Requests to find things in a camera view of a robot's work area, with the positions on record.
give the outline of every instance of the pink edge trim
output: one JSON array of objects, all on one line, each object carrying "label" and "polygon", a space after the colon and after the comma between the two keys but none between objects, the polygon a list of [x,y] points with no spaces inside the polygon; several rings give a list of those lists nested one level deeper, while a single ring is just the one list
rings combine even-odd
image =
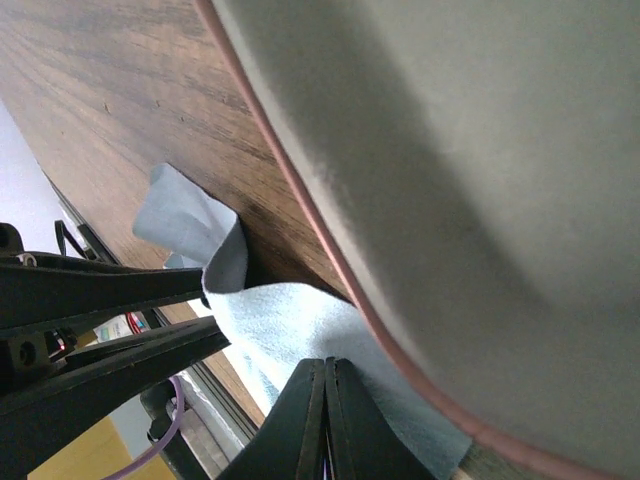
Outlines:
[{"label": "pink edge trim", "polygon": [[543,475],[552,476],[560,480],[614,480],[614,477],[580,466],[571,460],[556,454],[539,450],[522,441],[502,433],[483,423],[471,413],[458,406],[451,398],[442,393],[413,363],[408,355],[391,337],[382,323],[366,294],[351,271],[340,248],[329,232],[324,220],[307,191],[302,179],[298,175],[291,160],[282,147],[267,115],[262,108],[240,60],[231,45],[231,41],[220,21],[220,17],[211,0],[194,0],[201,19],[212,33],[217,47],[220,49],[229,71],[236,81],[249,109],[254,115],[258,126],[264,135],[273,155],[276,157],[280,169],[293,189],[293,193],[300,203],[302,210],[311,222],[313,229],[320,238],[322,246],[336,267],[340,278],[344,282],[352,300],[360,309],[369,324],[373,336],[382,349],[389,355],[398,369],[409,380],[413,388],[426,400],[438,408],[461,430],[468,433],[477,443],[491,448],[508,460],[518,463]]}]

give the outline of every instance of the wood grain surface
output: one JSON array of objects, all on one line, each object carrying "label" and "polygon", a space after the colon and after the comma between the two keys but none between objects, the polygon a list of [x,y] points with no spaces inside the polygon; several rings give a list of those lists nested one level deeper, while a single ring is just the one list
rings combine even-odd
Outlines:
[{"label": "wood grain surface", "polygon": [[[249,284],[346,296],[189,0],[4,0],[0,62],[0,97],[42,168],[123,263],[166,259],[131,225],[169,162],[240,215]],[[224,356],[207,364],[260,423]],[[463,465],[478,480],[535,477],[477,446]]]}]

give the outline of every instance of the light blue cloth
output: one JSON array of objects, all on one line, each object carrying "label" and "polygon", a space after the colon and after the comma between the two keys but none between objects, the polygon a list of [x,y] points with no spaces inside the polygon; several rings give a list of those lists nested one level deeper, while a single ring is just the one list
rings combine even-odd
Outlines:
[{"label": "light blue cloth", "polygon": [[351,304],[300,283],[243,290],[247,249],[235,212],[164,164],[133,231],[174,252],[167,267],[206,265],[203,287],[232,343],[228,356],[265,413],[301,359],[348,358],[398,438],[438,479],[451,477],[471,439],[413,391]]}]

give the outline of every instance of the purple wire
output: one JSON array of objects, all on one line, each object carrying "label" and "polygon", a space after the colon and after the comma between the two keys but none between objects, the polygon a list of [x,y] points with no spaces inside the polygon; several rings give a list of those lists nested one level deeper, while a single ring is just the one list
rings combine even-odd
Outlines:
[{"label": "purple wire", "polygon": [[173,383],[173,387],[176,389],[176,415],[169,427],[169,430],[162,436],[162,438],[155,443],[151,448],[147,449],[142,455],[136,458],[133,462],[131,462],[128,466],[124,467],[122,470],[117,471],[105,477],[103,480],[122,480],[130,473],[135,472],[144,464],[146,464],[149,460],[155,457],[158,453],[162,451],[164,447],[166,447],[173,436],[176,434],[178,429],[180,428],[180,422],[182,422],[182,416],[184,414],[184,393],[182,392],[182,386],[180,385],[180,380],[178,377],[173,376],[170,377],[169,380]]}]

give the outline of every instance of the purple cable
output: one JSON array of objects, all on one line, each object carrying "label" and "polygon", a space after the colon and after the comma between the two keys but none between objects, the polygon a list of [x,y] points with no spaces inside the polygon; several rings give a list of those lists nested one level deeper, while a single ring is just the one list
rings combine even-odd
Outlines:
[{"label": "purple cable", "polygon": [[182,387],[180,386],[180,380],[178,379],[178,377],[173,376],[170,377],[169,380],[171,381],[171,383],[173,383],[173,387],[176,389],[176,400],[178,403],[176,407],[176,415],[173,419],[173,422],[171,423],[171,426],[169,427],[169,430],[167,430],[167,432],[156,444],[151,446],[151,448],[146,450],[128,466],[124,467],[122,470],[117,471],[116,473],[109,475],[108,477],[105,477],[103,480],[122,480],[130,473],[138,470],[149,460],[155,457],[158,453],[160,453],[162,449],[169,444],[173,436],[180,428],[180,422],[182,421],[182,416],[184,414],[184,393],[182,392]]}]

